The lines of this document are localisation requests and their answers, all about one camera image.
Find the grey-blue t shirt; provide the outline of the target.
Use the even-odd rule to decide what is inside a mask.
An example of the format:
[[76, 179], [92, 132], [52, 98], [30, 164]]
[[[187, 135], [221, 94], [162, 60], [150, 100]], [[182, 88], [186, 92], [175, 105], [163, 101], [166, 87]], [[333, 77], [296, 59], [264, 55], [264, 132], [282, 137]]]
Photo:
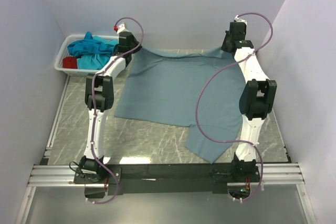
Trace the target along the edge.
[[188, 127], [186, 148], [213, 163], [238, 135], [244, 87], [240, 67], [219, 48], [183, 55], [143, 47], [115, 116]]

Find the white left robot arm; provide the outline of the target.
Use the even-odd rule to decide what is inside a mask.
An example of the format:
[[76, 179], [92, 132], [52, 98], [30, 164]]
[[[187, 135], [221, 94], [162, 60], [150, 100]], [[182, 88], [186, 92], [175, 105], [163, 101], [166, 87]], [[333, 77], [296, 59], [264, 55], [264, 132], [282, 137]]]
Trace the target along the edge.
[[77, 173], [93, 183], [108, 177], [103, 163], [103, 135], [109, 110], [114, 103], [114, 79], [128, 66], [132, 54], [141, 49], [141, 43], [127, 29], [117, 32], [118, 46], [108, 63], [86, 78], [85, 104], [89, 113], [86, 148]]

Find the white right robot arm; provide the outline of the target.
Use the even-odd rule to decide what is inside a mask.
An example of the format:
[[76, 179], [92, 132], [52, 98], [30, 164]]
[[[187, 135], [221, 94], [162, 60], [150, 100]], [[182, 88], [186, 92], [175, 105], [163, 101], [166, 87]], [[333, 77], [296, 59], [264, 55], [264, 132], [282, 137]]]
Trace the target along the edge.
[[250, 40], [246, 40], [247, 22], [235, 18], [221, 50], [233, 55], [244, 76], [246, 85], [239, 99], [239, 111], [243, 117], [239, 145], [232, 160], [230, 175], [235, 181], [246, 181], [259, 171], [256, 166], [257, 151], [261, 127], [272, 111], [277, 83], [263, 72], [256, 55], [256, 49]]

